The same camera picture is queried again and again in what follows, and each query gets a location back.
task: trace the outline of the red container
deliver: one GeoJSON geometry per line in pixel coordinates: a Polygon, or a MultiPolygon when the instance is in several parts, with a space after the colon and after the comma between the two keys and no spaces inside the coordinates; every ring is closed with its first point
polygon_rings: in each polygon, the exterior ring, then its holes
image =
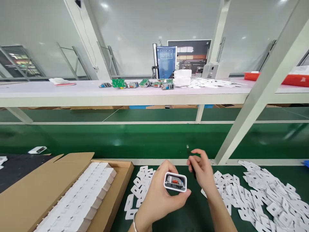
{"type": "MultiPolygon", "coordinates": [[[[245,72],[245,80],[256,81],[259,73],[245,72]]],[[[288,74],[282,84],[309,87],[309,75],[288,74]]]]}

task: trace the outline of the hand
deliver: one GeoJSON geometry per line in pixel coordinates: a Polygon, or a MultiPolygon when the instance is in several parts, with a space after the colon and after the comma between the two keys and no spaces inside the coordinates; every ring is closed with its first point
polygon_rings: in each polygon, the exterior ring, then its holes
{"type": "Polygon", "coordinates": [[[183,207],[191,194],[191,190],[187,189],[176,196],[169,195],[164,188],[164,177],[168,171],[178,174],[176,167],[166,160],[154,173],[145,200],[136,213],[135,224],[139,232],[146,231],[155,221],[183,207]]]}
{"type": "Polygon", "coordinates": [[[206,155],[206,152],[201,149],[194,149],[191,153],[198,153],[199,156],[189,156],[187,165],[189,165],[189,171],[192,172],[192,166],[196,173],[196,179],[206,195],[217,190],[215,180],[213,178],[213,170],[211,163],[206,155]]]}

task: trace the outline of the white shelf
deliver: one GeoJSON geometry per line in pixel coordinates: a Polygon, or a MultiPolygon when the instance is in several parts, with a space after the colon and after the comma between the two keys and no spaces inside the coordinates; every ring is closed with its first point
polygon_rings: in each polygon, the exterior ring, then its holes
{"type": "MultiPolygon", "coordinates": [[[[63,87],[55,87],[51,82],[26,82],[0,86],[0,107],[242,104],[255,82],[243,78],[232,80],[247,85],[217,89],[176,87],[164,91],[155,87],[99,88],[102,81],[76,81],[77,85],[63,87]]],[[[303,103],[308,99],[309,88],[281,85],[269,103],[303,103]]]]}

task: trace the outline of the bracelet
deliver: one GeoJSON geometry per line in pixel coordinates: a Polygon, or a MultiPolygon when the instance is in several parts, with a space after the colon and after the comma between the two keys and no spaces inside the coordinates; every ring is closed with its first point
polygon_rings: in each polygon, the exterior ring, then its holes
{"type": "Polygon", "coordinates": [[[133,217],[133,227],[134,227],[135,232],[138,232],[138,230],[136,229],[136,224],[135,224],[135,216],[136,216],[136,213],[134,214],[134,217],[133,217]]]}

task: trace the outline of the white charger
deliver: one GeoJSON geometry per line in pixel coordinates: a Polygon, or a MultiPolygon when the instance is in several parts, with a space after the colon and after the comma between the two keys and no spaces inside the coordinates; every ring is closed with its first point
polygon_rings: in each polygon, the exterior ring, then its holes
{"type": "Polygon", "coordinates": [[[29,154],[40,154],[42,151],[45,151],[47,147],[45,146],[40,146],[40,147],[35,147],[32,150],[28,151],[29,154]]]}
{"type": "Polygon", "coordinates": [[[187,191],[187,177],[184,175],[167,172],[164,177],[164,188],[178,192],[187,191]]]}

